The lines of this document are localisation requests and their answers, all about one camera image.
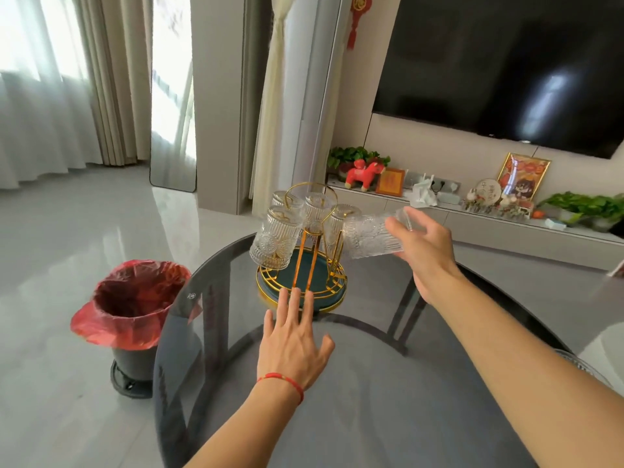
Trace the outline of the person's left hand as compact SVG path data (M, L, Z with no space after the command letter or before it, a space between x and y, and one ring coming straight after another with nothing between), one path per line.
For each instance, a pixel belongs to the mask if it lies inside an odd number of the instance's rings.
M278 296L272 344L260 344L258 381L276 379L288 383L303 396L326 367L317 362L318 346L313 334L313 293L301 291L300 324L289 329L289 300L292 291L281 289Z

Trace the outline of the person's right forearm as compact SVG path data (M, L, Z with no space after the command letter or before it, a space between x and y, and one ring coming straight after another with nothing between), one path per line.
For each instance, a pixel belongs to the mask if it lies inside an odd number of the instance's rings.
M463 276L416 279L540 468L624 468L624 397Z

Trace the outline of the person's left forearm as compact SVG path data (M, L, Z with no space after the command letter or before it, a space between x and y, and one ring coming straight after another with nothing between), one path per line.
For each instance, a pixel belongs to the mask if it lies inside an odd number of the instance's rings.
M303 396L285 381L257 381L240 408L184 468L267 468Z

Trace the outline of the crumpled white tissue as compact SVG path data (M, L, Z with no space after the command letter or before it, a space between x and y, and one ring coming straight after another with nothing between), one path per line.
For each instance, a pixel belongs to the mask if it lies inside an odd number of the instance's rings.
M436 195L432 189L415 188L414 185L411 190L404 190L404 197L414 209L435 207L438 204Z

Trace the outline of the red toy horse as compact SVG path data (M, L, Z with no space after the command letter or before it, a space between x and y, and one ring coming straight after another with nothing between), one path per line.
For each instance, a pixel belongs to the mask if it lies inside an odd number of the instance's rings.
M376 176L382 174L385 169L385 164L378 160L368 163L364 159L357 159L352 169L347 172L345 188L351 189L355 182L360 182L361 190L367 192Z

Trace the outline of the small green leafy plant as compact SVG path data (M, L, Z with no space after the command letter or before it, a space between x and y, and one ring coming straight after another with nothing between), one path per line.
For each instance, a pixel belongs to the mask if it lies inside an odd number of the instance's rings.
M326 168L329 172L337 172L342 164L354 164L363 159L366 163L379 161L387 166L391 162L390 156L382 156L377 151L369 151L364 147L333 147L329 151Z

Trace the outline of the gold framed colourful picture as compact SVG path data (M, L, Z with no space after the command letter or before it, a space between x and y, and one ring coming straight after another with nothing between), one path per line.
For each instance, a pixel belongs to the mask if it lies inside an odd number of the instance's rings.
M509 152L497 178L502 193L531 202L550 164L548 159Z

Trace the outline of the dark grey trash bin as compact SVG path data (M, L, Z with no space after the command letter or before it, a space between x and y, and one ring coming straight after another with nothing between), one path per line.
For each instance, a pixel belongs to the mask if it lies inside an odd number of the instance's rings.
M151 399L157 350L158 346L136 351L112 348L110 380L114 390L130 399Z

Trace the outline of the grey sheer curtain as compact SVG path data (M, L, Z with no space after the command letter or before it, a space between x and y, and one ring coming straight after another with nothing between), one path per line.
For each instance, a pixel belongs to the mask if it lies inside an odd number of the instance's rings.
M277 188L323 182L331 149L350 0L294 0L285 20Z

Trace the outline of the large green leafy plant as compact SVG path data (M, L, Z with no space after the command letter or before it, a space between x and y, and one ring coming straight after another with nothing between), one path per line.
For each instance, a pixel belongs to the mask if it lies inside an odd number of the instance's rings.
M599 233L608 233L624 220L624 193L604 196L566 191L542 200L537 210L568 227L586 227Z

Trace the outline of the clear glass dish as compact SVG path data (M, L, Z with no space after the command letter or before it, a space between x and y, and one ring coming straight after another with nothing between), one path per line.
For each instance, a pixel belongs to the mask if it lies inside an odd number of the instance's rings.
M591 375L592 377L594 377L595 379L597 379L598 381L600 381L602 384L606 385L607 387L611 389L613 388L612 385L609 383L609 381L599 371L597 371L594 367L592 367L591 365L589 365L587 362L583 361L576 355L569 353L567 351L564 351L562 349L554 349L554 351L561 358L564 358L566 361L573 364L577 369L586 372L587 374Z

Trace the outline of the beige pleated curtain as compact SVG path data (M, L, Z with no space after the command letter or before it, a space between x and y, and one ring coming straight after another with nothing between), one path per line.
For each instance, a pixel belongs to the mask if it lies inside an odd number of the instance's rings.
M151 152L153 0L72 0L106 166Z

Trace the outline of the white sheer curtain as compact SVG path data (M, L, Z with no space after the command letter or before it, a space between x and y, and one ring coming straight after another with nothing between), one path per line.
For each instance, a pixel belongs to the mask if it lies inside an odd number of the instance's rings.
M75 0L0 0L0 190L103 164Z

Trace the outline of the grey wall socket strip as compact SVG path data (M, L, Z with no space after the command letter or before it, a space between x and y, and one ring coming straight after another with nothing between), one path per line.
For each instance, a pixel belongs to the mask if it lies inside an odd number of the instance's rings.
M444 193L455 194L461 186L461 183L457 181L441 178L437 175L419 173L414 170L406 170L403 182L403 189L411 190L415 184L421 183L429 179L432 180L431 189L434 193L439 193L440 191L442 191Z

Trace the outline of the red knot wall ornament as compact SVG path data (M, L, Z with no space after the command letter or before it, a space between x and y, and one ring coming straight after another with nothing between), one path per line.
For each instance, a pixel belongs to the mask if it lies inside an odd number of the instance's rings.
M362 16L371 9L371 6L372 0L351 0L351 26L347 39L348 50L354 49L359 22Z

